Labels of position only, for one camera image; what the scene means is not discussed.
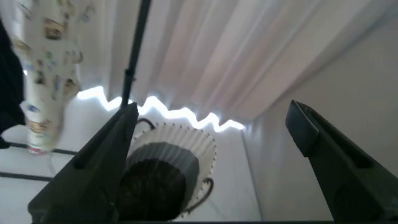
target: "dark basket handle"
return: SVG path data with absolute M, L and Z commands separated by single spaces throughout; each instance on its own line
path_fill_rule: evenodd
M 185 209 L 183 212 L 187 212 L 188 214 L 191 213 L 195 208 L 197 208 L 199 205 L 201 205 L 211 194 L 214 188 L 214 180 L 210 177 L 206 177 L 203 179 L 204 183 L 210 183 L 209 189 L 207 190 L 206 194 L 194 205 L 191 207 Z
M 151 130 L 155 129 L 154 124 L 152 124 L 152 122 L 149 121 L 149 120 L 146 119 L 146 118 L 140 118 L 140 119 L 138 119 L 138 120 L 137 120 L 137 124 L 140 123 L 140 122 L 145 122 L 145 123 L 147 123 L 147 124 L 149 125 L 149 127 L 150 127 Z

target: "laundry basket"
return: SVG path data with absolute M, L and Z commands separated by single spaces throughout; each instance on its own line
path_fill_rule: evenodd
M 215 139 L 200 129 L 153 125 L 132 140 L 116 206 L 119 220 L 185 218 L 213 190 Z

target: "wall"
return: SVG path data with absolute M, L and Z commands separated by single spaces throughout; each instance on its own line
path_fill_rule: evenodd
M 265 220 L 332 219 L 309 161 L 285 127 L 293 99 L 398 175 L 396 40 L 398 19 L 392 19 L 247 125 L 243 136 Z

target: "black pole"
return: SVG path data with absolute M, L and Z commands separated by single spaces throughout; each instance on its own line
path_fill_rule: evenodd
M 131 91 L 131 85 L 136 80 L 134 76 L 136 74 L 136 66 L 137 66 L 142 38 L 144 36 L 145 25 L 148 20 L 150 1 L 151 0 L 142 0 L 139 8 L 136 32 L 134 34 L 134 40 L 132 42 L 132 48 L 130 53 L 129 67 L 126 69 L 126 71 L 124 71 L 125 76 L 123 83 L 122 103 L 120 106 L 121 108 L 127 106 Z

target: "printed pattern on fabric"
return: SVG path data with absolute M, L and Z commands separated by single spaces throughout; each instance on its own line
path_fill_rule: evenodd
M 76 65 L 83 60 L 78 44 L 81 24 L 94 14 L 93 0 L 19 0 L 17 19 L 21 37 L 13 38 L 14 50 L 24 70 L 22 109 L 29 127 L 31 152 L 55 148 L 68 102 L 80 91 Z

